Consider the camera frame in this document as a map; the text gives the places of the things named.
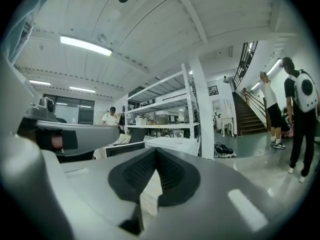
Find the backpack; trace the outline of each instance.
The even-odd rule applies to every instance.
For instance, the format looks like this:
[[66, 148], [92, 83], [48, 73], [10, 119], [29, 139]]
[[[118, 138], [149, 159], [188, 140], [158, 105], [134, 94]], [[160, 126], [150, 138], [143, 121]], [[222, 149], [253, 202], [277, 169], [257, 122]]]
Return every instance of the backpack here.
[[294, 101], [304, 113], [309, 112], [318, 106], [317, 89], [311, 77], [299, 70], [299, 76], [289, 75], [294, 81]]

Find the staircase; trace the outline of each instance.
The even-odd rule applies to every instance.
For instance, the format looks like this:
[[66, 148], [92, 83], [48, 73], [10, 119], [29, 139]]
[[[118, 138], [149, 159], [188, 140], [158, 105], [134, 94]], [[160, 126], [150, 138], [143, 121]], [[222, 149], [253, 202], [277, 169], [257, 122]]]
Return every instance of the staircase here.
[[267, 133], [265, 125], [251, 107], [235, 92], [232, 93], [238, 125], [238, 136]]

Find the fluorescent light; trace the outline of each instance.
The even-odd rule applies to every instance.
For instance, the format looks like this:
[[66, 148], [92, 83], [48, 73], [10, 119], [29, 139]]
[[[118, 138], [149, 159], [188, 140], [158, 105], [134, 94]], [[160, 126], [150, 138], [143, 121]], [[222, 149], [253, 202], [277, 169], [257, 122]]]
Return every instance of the fluorescent light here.
[[256, 88], [259, 84], [260, 84], [260, 82], [257, 82], [257, 83], [254, 85], [254, 87], [251, 88], [250, 91], [252, 91], [254, 88]]
[[65, 45], [71, 45], [71, 46], [77, 46], [81, 47], [99, 54], [103, 54], [106, 56], [110, 56], [112, 54], [112, 51], [109, 49], [106, 49], [104, 47], [95, 45], [93, 43], [82, 41], [76, 38], [67, 37], [67, 36], [60, 36], [60, 42]]
[[95, 93], [95, 90], [88, 90], [88, 89], [82, 89], [82, 88], [78, 88], [78, 87], [69, 87], [72, 90], [78, 90], [78, 91], [84, 91], [84, 92], [89, 92], [89, 93]]
[[42, 81], [29, 80], [29, 82], [31, 84], [38, 84], [38, 85], [46, 85], [46, 86], [50, 86], [51, 85], [51, 83], [49, 83], [49, 82], [42, 82]]
[[278, 58], [277, 61], [274, 63], [273, 67], [269, 70], [268, 73], [266, 73], [267, 75], [269, 75], [277, 66], [278, 64], [280, 63], [281, 59]]

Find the man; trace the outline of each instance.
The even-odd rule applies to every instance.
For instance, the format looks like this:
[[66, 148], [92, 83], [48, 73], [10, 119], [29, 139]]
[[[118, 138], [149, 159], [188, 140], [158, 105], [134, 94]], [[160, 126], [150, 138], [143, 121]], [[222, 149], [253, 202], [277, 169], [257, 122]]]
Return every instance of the man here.
[[116, 126], [116, 125], [118, 125], [118, 117], [115, 113], [116, 113], [116, 108], [114, 106], [110, 107], [110, 112], [106, 113], [102, 117], [102, 125], [103, 126]]
[[284, 68], [285, 72], [289, 74], [289, 77], [284, 82], [284, 91], [286, 97], [286, 107], [289, 117], [289, 124], [293, 124], [293, 114], [294, 114], [294, 136], [293, 136], [293, 147], [290, 158], [290, 167], [288, 172], [292, 174], [294, 172], [294, 168], [299, 158], [301, 145], [303, 138], [305, 136], [306, 140], [306, 148], [303, 160], [303, 170], [301, 171], [301, 178], [299, 179], [300, 183], [303, 183], [305, 177], [309, 173], [310, 165], [312, 159], [314, 157], [314, 140], [316, 134], [316, 123], [317, 123], [317, 115], [316, 109], [312, 109], [309, 112], [304, 113], [296, 104], [295, 98], [295, 81], [291, 79], [292, 76], [298, 78], [300, 72], [295, 70], [295, 65], [291, 58], [284, 57], [280, 64], [281, 68]]
[[224, 76], [224, 77], [223, 77], [223, 82], [226, 83], [226, 84], [229, 84], [229, 79], [227, 79], [227, 77]]
[[281, 143], [281, 111], [278, 105], [277, 96], [271, 87], [271, 81], [265, 72], [260, 72], [261, 91], [266, 100], [266, 108], [271, 119], [271, 141], [274, 148], [284, 150], [285, 145]]

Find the white metal shelf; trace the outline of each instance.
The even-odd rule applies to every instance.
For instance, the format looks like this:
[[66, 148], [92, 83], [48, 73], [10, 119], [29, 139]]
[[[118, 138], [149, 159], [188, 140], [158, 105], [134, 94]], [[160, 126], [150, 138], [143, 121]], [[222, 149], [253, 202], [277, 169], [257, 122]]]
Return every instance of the white metal shelf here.
[[183, 72], [168, 76], [128, 97], [128, 100], [145, 102], [156, 97], [172, 93], [185, 88]]
[[172, 123], [172, 124], [143, 124], [143, 125], [128, 125], [128, 128], [148, 128], [148, 129], [185, 129], [198, 126], [200, 123]]
[[175, 107], [182, 107], [187, 106], [187, 95], [183, 94], [181, 96], [166, 99], [161, 102], [153, 103], [147, 106], [138, 107], [136, 109], [128, 110], [127, 113], [148, 113], [148, 112], [155, 112], [160, 110], [167, 110]]

